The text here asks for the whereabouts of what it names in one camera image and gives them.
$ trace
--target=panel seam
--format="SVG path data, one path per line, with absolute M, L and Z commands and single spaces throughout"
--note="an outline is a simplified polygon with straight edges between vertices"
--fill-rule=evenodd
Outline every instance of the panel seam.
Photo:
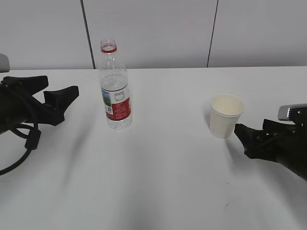
M 210 41 L 208 60 L 207 60 L 207 68 L 209 66 L 209 59 L 210 59 L 210 55 L 211 55 L 212 40 L 213 40 L 213 34 L 214 34 L 214 29 L 215 29 L 215 21 L 216 21 L 216 14 L 217 14 L 217 7 L 218 7 L 218 5 L 219 5 L 219 0 L 216 0 L 216 8 L 215 8 L 215 15 L 214 15 L 214 21 L 213 21 L 213 27 L 212 27 L 212 34 L 211 34 L 211 41 Z
M 83 20 L 84 20 L 84 25 L 85 25 L 85 30 L 86 30 L 86 37 L 87 37 L 88 46 L 89 46 L 90 53 L 91 53 L 92 65 L 93 65 L 93 68 L 95 69 L 96 68 L 95 60 L 94 60 L 94 56 L 93 56 L 93 50 L 92 50 L 92 43 L 91 43 L 90 33 L 88 32 L 87 19 L 86 19 L 86 15 L 85 15 L 83 0 L 80 0 L 80 3 L 81 3 L 82 15 L 83 15 Z

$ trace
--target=silver metal part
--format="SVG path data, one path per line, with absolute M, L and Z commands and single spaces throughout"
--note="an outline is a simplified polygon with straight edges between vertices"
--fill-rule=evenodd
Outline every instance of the silver metal part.
M 305 108 L 307 104 L 289 104 L 283 105 L 278 110 L 278 120 L 280 121 L 292 121 L 291 110 L 297 108 Z

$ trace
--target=robotic arm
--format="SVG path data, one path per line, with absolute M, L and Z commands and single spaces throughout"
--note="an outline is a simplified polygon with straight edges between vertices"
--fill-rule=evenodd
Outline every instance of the robotic arm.
M 307 104 L 280 107 L 278 119 L 294 124 L 265 119 L 262 130 L 236 124 L 235 134 L 249 158 L 280 163 L 307 181 Z
M 41 132 L 38 124 L 56 126 L 63 122 L 64 112 L 79 96 L 77 86 L 59 91 L 44 91 L 45 102 L 40 103 L 33 94 L 48 86 L 47 76 L 28 78 L 4 77 L 0 83 L 0 134 L 10 130 L 26 139 L 25 154 L 13 165 L 0 170 L 6 174 L 18 167 L 38 146 Z M 19 129 L 29 129 L 28 134 Z

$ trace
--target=water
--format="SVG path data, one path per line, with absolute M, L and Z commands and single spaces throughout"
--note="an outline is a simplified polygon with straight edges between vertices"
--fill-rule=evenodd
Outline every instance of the water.
M 128 87 L 127 74 L 110 74 L 101 78 L 100 86 L 103 90 L 110 93 L 121 92 L 125 87 Z M 108 125 L 112 129 L 125 129 L 132 123 L 132 113 L 125 119 L 116 121 L 106 117 Z

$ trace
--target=white wall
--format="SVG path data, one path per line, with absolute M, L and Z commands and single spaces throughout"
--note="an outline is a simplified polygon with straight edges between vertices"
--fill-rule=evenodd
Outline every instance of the white wall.
M 128 68 L 205 67 L 217 0 L 83 0 L 96 64 L 114 38 Z M 219 0 L 209 67 L 307 64 L 307 1 Z M 80 0 L 3 0 L 11 69 L 93 68 Z
M 93 68 L 77 0 L 2 0 L 0 31 L 11 69 Z
M 209 67 L 307 64 L 306 0 L 219 0 Z
M 83 0 L 93 46 L 114 38 L 128 68 L 205 67 L 216 0 Z

